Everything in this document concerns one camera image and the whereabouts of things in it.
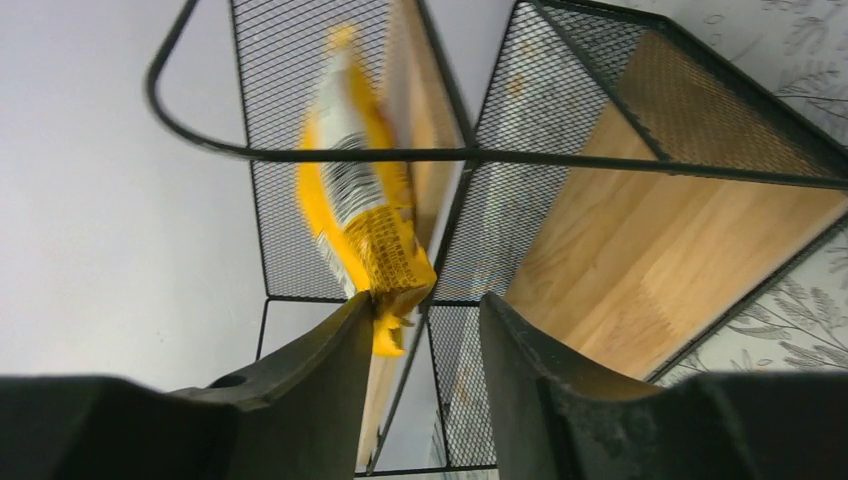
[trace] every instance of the wood grain surface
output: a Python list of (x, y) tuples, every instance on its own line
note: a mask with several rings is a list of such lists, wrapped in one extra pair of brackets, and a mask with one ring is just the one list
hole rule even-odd
[[(619, 87), (646, 81), (634, 54)], [(691, 73), (669, 70), (665, 75)], [(668, 95), (690, 98), (693, 122), (652, 132), (690, 148), (720, 118), (699, 108), (691, 78), (667, 78)], [(751, 126), (753, 132), (762, 130)], [(709, 155), (731, 162), (745, 132), (714, 135)], [(688, 155), (697, 151), (686, 150)], [(788, 145), (781, 162), (792, 154)], [(613, 104), (599, 116), (584, 155), (655, 160)], [(806, 170), (805, 165), (797, 167)], [(575, 168), (506, 293), (530, 322), (593, 360), (644, 378), (708, 327), (848, 208), (842, 192), (730, 180)]]
[[(459, 145), (456, 122), (414, 0), (392, 0), (386, 65), (379, 94), (391, 112), (398, 144), (410, 148)], [(433, 239), (457, 162), (410, 164), (415, 197), (415, 232), (426, 251)], [(406, 357), (372, 357), (359, 439), (357, 465), (366, 465), (390, 403), (393, 381)]]

